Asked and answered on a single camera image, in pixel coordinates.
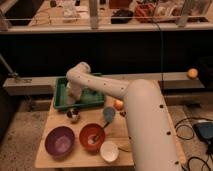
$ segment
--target table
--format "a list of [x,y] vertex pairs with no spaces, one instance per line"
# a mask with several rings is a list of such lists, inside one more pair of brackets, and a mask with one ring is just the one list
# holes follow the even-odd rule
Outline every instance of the table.
[[[112,97],[106,97],[105,106],[112,106],[114,99]],[[133,159],[131,152],[124,152],[120,150],[119,158],[113,164],[107,164],[101,156],[97,154],[91,155],[80,145],[78,135],[81,128],[88,123],[97,123],[104,125],[104,119],[102,115],[103,108],[93,108],[80,111],[80,117],[78,123],[71,124],[70,119],[64,114],[58,112],[53,108],[51,104],[47,122],[43,131],[40,146],[36,156],[35,167],[36,168],[83,168],[83,167],[107,167],[107,166],[133,166]],[[44,142],[48,133],[57,126],[68,126],[73,129],[76,137],[75,146],[71,154],[64,160],[54,160],[45,150]],[[115,142],[120,148],[129,149],[129,139],[126,127],[125,118],[122,117],[119,112],[116,112],[113,122],[105,129],[106,140]],[[186,163],[186,157],[182,150],[179,140],[176,136],[176,146],[181,163]]]
[[[81,6],[88,7],[89,15],[89,1],[81,0]],[[111,16],[117,9],[109,9],[108,5],[98,6],[98,16],[99,16],[99,25],[111,25]],[[210,6],[205,17],[209,22],[213,22],[213,4]],[[141,23],[133,18],[126,25],[140,25]],[[63,8],[56,6],[51,8],[50,2],[44,0],[43,4],[37,11],[36,15],[33,17],[28,26],[90,26],[90,19],[79,16],[76,20],[65,19],[63,16]]]

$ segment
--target red bowl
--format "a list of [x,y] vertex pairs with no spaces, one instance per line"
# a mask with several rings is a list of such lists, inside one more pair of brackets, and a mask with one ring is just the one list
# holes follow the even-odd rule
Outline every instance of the red bowl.
[[81,145],[90,152],[97,152],[105,140],[105,132],[103,130],[99,138],[94,142],[93,137],[100,133],[102,127],[98,124],[88,124],[84,126],[80,132],[79,140]]

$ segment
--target tiled floor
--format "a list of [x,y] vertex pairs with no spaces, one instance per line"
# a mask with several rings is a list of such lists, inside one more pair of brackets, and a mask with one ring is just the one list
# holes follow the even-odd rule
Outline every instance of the tiled floor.
[[[213,107],[203,106],[203,117],[213,119]],[[170,106],[174,123],[186,117],[182,106]],[[34,168],[34,161],[36,151],[38,149],[41,134],[44,128],[45,120],[48,111],[33,111],[33,112],[17,112],[10,124],[8,132],[0,146],[0,171],[53,171],[54,169],[36,169]],[[191,132],[188,129],[182,129],[178,132],[181,136],[188,136]],[[200,143],[195,137],[193,140],[180,140],[187,158],[191,156],[199,156],[204,160],[206,146]],[[200,171],[202,163],[193,161],[191,163],[192,171]],[[85,171],[88,169],[77,169],[78,171]],[[90,170],[115,170],[115,169],[90,169]],[[116,169],[116,171],[129,171],[133,169]]]

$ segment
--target green plastic bin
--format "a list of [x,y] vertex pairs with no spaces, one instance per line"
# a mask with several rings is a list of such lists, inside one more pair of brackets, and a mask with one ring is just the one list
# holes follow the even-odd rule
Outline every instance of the green plastic bin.
[[84,88],[81,98],[75,104],[67,104],[67,79],[66,77],[59,77],[56,79],[56,88],[54,93],[54,103],[55,109],[60,111],[65,111],[70,108],[88,108],[103,106],[105,102],[105,96],[99,91],[93,91],[89,88]]

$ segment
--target metal spoon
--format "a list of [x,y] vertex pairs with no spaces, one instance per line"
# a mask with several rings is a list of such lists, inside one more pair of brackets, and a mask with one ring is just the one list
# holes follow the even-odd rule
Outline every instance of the metal spoon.
[[103,134],[104,132],[104,129],[110,124],[110,122],[107,122],[100,130],[99,132],[92,138],[93,140],[93,143],[95,143],[99,138],[100,136]]

